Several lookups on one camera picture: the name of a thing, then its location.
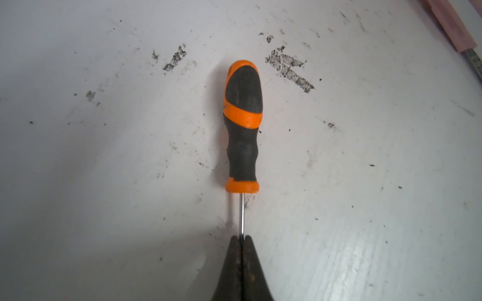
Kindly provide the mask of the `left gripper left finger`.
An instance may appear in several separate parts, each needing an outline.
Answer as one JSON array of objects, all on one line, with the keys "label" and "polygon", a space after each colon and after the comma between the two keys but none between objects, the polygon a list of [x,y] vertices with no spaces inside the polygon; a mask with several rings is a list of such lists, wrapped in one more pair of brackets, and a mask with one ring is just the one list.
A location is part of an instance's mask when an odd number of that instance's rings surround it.
[{"label": "left gripper left finger", "polygon": [[230,239],[212,300],[242,300],[242,247],[237,236]]}]

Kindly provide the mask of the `pink handled brush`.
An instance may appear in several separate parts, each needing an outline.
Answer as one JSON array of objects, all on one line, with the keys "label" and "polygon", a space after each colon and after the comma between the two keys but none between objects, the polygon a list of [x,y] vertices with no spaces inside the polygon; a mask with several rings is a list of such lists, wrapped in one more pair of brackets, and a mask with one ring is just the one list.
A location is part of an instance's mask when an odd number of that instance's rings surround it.
[{"label": "pink handled brush", "polygon": [[481,83],[481,50],[461,17],[449,1],[424,1],[435,20],[441,26],[454,49],[467,61]]}]

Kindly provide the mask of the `orange black screwdriver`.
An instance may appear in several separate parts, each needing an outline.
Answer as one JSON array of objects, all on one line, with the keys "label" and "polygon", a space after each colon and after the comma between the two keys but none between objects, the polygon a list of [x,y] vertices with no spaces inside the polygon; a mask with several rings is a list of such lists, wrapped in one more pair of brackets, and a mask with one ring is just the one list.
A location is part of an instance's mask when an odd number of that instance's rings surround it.
[{"label": "orange black screwdriver", "polygon": [[223,97],[223,119],[228,132],[229,176],[225,189],[240,195],[239,237],[245,235],[245,195],[256,194],[257,134],[263,118],[261,79],[248,60],[233,63],[227,75]]}]

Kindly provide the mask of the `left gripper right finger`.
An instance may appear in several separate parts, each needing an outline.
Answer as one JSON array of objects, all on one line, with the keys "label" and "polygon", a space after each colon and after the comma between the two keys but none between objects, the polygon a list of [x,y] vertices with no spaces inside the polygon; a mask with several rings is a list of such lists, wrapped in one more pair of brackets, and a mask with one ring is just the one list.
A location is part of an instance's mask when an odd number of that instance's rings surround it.
[{"label": "left gripper right finger", "polygon": [[242,300],[274,301],[251,236],[242,242]]}]

